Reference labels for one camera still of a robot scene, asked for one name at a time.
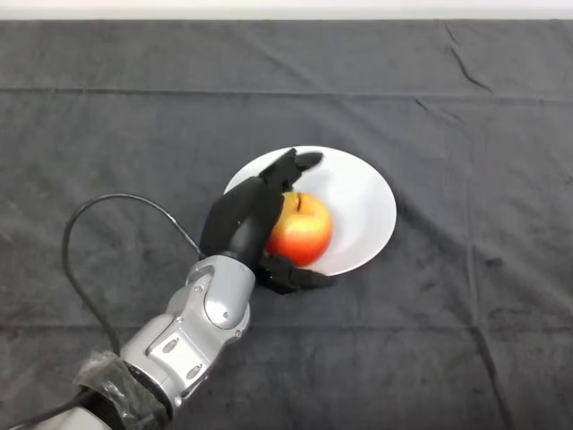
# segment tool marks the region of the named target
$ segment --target dark gray tablecloth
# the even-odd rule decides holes
[[[387,178],[395,234],[331,289],[257,290],[175,427],[570,429],[572,108],[568,22],[0,23],[0,423],[107,348],[59,266],[80,202],[198,236],[243,164],[310,144]],[[137,203],[73,240],[124,340],[195,258]]]

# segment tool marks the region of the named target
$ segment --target robotic hand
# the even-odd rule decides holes
[[[258,176],[221,196],[201,234],[203,258],[191,268],[165,313],[122,348],[121,359],[104,360],[95,372],[91,369],[95,379],[80,380],[94,391],[90,401],[39,428],[164,428],[208,378],[223,348],[243,336],[255,283],[279,294],[328,286],[330,278],[264,252],[282,209],[282,193],[321,160],[319,152],[289,150]],[[127,392],[109,390],[126,382],[132,387]],[[141,403],[138,396],[151,398],[155,410],[137,410],[133,404]]]

